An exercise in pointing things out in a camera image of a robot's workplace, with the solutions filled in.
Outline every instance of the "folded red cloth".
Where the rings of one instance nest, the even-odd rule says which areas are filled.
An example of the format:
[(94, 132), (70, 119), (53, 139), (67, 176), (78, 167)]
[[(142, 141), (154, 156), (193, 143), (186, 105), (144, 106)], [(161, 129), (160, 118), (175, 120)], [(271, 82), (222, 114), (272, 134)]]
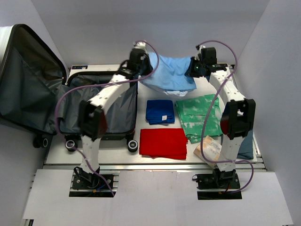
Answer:
[(152, 158), (186, 159), (187, 141), (183, 129), (142, 129), (139, 154)]

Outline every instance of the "white wall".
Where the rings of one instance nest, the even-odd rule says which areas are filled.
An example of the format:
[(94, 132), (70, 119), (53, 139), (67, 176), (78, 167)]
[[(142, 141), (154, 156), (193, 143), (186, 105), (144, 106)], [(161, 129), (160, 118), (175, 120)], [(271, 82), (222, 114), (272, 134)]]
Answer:
[[(29, 25), (61, 58), (30, 0), (0, 0), (0, 26)], [(34, 135), (0, 125), (0, 225), (18, 226), (33, 174), (41, 168), (46, 150), (32, 146)]]
[[(118, 64), (135, 40), (160, 54), (196, 54), (218, 39), (241, 53), (269, 0), (32, 0), (66, 64)], [(226, 48), (220, 61), (234, 62)]]
[(238, 60), (236, 80), (256, 101), (254, 130), (295, 225), (301, 225), (301, 1), (271, 0)]
[(63, 61), (43, 21), (30, 0), (0, 0), (0, 27), (26, 24), (30, 26)]

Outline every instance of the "green tie-dye cloth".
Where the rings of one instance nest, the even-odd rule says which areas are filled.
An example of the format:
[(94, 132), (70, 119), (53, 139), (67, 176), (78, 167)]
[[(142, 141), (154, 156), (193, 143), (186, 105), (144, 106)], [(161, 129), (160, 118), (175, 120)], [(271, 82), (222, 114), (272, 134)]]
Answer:
[[(180, 117), (182, 128), (186, 137), (192, 144), (201, 141), (204, 120), (207, 115), (210, 104), (214, 98), (214, 94), (201, 97), (177, 101), (175, 107)], [(220, 127), (220, 119), (222, 113), (220, 110), (219, 98), (216, 99), (205, 128), (204, 136), (220, 136), (222, 130)]]

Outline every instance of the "suitcase lid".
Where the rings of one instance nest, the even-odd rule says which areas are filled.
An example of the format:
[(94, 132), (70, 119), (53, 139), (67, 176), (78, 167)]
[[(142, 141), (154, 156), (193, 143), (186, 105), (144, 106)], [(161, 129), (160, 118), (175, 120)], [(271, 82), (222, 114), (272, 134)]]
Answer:
[(0, 27), (0, 117), (28, 130), (55, 134), (56, 93), (63, 63), (27, 25)]

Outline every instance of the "open suitcase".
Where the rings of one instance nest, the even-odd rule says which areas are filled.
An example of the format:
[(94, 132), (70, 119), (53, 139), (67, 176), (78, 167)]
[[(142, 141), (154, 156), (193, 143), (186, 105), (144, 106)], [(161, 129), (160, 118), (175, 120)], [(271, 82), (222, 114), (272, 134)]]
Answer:
[[(63, 63), (28, 26), (0, 27), (0, 117), (37, 134), (35, 147), (46, 147), (43, 135), (55, 135), (54, 109), (68, 90), (107, 83), (115, 72), (89, 71), (70, 76)], [(84, 88), (72, 92), (60, 107), (60, 130), (67, 148), (80, 139), (77, 118), (81, 100), (89, 100), (102, 88)], [(110, 107), (104, 140), (134, 138), (137, 114), (137, 83)]]

